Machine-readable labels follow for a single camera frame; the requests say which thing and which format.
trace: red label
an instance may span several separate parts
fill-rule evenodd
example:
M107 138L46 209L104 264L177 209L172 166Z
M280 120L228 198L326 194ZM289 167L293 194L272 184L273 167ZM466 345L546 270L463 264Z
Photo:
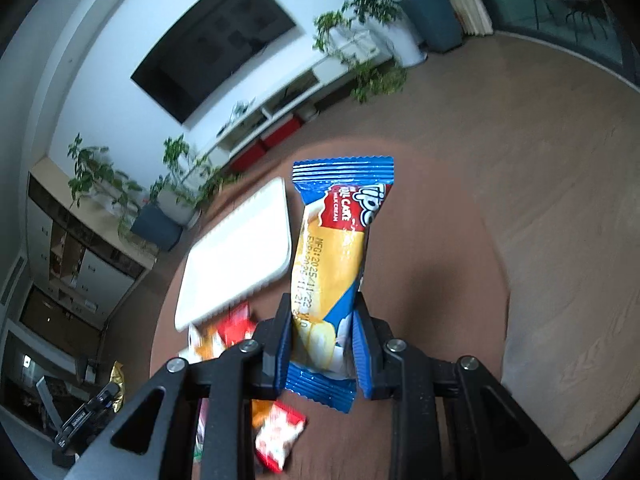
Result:
M374 219L391 186L331 186L324 196L320 215L323 227L364 231Z

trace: red storage box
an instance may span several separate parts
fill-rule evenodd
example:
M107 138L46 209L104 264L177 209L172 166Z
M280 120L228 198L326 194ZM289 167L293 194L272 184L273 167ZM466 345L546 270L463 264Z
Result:
M273 148L297 131L300 126L302 126L302 120L294 114L288 114L268 128L260 138L267 148Z
M231 163L231 170L242 173L254 165L265 153L267 153L267 147L262 140L257 139L249 144L240 155L236 156Z

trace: metal screw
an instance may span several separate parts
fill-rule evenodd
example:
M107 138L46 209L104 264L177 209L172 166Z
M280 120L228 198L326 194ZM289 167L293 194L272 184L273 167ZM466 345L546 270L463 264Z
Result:
M472 355L465 355L460 359L460 366L462 366L465 370L475 370L476 368L478 368L478 365L478 359L476 359Z
M257 350L258 346L260 346L260 343L255 339L246 339L240 343L240 351L246 354Z
M166 369L169 370L172 374L179 372L184 368L184 359L180 359L179 357L174 357L166 364Z
M402 339L390 339L386 342L386 347L393 353L398 353L406 349L406 343Z

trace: dark blue planter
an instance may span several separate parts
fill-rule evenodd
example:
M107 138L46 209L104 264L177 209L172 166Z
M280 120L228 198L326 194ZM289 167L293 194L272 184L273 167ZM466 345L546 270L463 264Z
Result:
M180 240L182 227L160 211L157 205L148 203L140 210L131 232L156 244L162 251L170 251Z
M400 6L429 50L446 52L462 44L462 27L449 0L401 0Z

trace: tv screen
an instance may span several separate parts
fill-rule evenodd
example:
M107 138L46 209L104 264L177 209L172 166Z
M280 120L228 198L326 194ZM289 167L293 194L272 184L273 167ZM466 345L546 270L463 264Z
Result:
M293 27L274 0L200 0L131 78L183 123L224 80Z

